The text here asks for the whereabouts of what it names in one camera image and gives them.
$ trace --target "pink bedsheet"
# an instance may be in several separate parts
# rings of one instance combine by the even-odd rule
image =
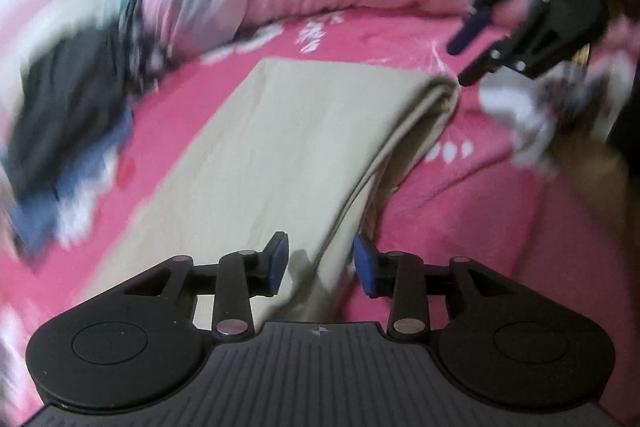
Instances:
[[[457,27],[456,19],[425,20],[416,12],[338,12],[268,26],[251,41],[218,49],[168,78],[136,111],[136,129],[122,155],[116,187],[100,204],[90,240],[72,251],[53,247],[36,273],[0,255],[0,332],[14,356],[14,421],[38,407],[22,359],[30,334],[76,303],[135,208],[261,58],[459,71],[498,32],[489,32],[467,54],[449,57],[444,43]],[[511,152],[511,137],[483,114],[478,92],[464,90],[438,145],[386,208],[378,246],[412,251],[439,264],[467,255],[599,322],[618,356],[603,404],[621,419],[629,418],[640,403],[638,303],[630,291],[637,280],[622,249],[594,226],[562,179],[516,169]],[[383,324],[387,313],[385,301],[370,301],[357,288],[342,310],[349,320]]]

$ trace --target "fabric fold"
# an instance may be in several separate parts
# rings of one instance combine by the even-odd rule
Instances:
[[[455,80],[419,71],[260,62],[139,208],[84,297],[176,254],[207,264],[261,250],[284,230],[287,274],[275,298],[252,300],[255,322],[318,319],[353,235],[436,141],[457,96]],[[210,317],[196,312],[196,324]]]

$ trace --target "bed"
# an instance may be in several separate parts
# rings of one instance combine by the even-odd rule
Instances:
[[[0,335],[10,354],[12,423],[39,406],[23,359],[30,334],[82,299],[136,209],[262,58],[455,74],[505,32],[496,26],[468,52],[450,57],[444,44],[459,24],[458,17],[427,16],[418,9],[337,10],[267,24],[166,78],[136,108],[132,139],[120,156],[113,188],[100,200],[89,238],[70,249],[53,245],[35,269],[0,255]],[[595,320],[613,339],[617,356],[602,404],[628,421],[640,412],[640,258],[594,220],[566,176],[542,162],[514,160],[513,129],[489,115],[481,89],[462,91],[437,143],[379,217],[376,244],[381,251],[416,253],[431,264],[472,257]],[[446,316],[434,306],[436,326],[442,325]],[[366,298],[355,282],[336,294],[335,307],[338,320],[383,324],[389,309],[383,299]]]

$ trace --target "white dot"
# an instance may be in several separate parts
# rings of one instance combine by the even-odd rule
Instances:
[[[429,152],[424,157],[424,161],[426,162],[434,161],[434,159],[436,159],[440,154],[440,149],[441,149],[440,142],[436,142],[436,144],[433,147],[431,147],[431,149],[429,149]]]
[[[471,156],[474,152],[474,145],[469,142],[466,141],[462,144],[462,147],[460,147],[460,154],[462,154],[463,158],[469,158],[469,156]]]
[[[453,142],[446,142],[442,148],[442,159],[445,163],[451,163],[458,155],[458,146]]]

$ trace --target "ribbed black surface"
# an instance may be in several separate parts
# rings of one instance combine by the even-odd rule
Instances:
[[[201,373],[162,403],[127,414],[93,417],[46,407],[28,426],[618,425],[595,405],[551,415],[494,409],[449,383],[423,347],[393,343],[374,324],[324,328],[268,323],[250,341],[213,350]]]

